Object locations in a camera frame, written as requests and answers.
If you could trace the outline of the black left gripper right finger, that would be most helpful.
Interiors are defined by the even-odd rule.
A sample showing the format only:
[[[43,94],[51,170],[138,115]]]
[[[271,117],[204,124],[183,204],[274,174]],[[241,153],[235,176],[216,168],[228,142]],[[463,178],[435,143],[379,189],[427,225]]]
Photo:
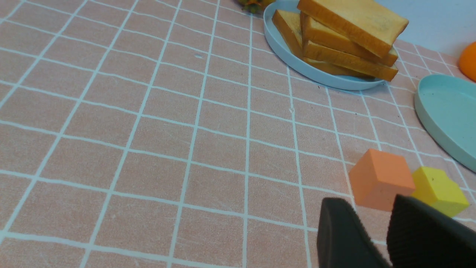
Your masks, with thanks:
[[[474,268],[476,233],[414,197],[396,195],[386,247],[395,268]]]

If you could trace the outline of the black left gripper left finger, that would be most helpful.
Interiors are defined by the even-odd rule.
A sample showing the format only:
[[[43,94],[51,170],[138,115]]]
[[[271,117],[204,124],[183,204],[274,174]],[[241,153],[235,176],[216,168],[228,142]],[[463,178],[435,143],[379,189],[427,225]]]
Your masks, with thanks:
[[[316,240],[320,268],[389,268],[352,206],[338,197],[322,200]]]

